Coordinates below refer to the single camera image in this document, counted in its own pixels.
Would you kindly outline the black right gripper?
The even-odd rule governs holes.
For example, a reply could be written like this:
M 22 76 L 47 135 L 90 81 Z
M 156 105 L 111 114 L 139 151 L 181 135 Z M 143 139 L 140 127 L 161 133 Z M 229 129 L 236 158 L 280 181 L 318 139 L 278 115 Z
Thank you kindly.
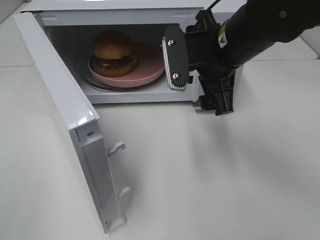
M 189 71 L 199 73 L 204 95 L 199 97 L 203 110 L 215 110 L 215 115 L 234 112 L 233 96 L 236 70 L 223 60 L 218 32 L 221 24 L 211 10 L 200 10 L 196 23 L 185 32 L 177 26 L 164 32 L 163 54 L 165 70 L 171 83 L 186 83 Z

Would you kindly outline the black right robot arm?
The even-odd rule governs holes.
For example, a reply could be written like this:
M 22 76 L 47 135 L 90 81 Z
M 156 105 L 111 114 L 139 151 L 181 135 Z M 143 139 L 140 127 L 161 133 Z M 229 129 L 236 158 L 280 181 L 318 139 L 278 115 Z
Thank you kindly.
M 249 0 L 223 23 L 212 8 L 200 10 L 186 30 L 165 30 L 162 50 L 168 86 L 186 89 L 197 71 L 203 110 L 233 112 L 236 70 L 277 42 L 288 43 L 320 23 L 317 0 Z

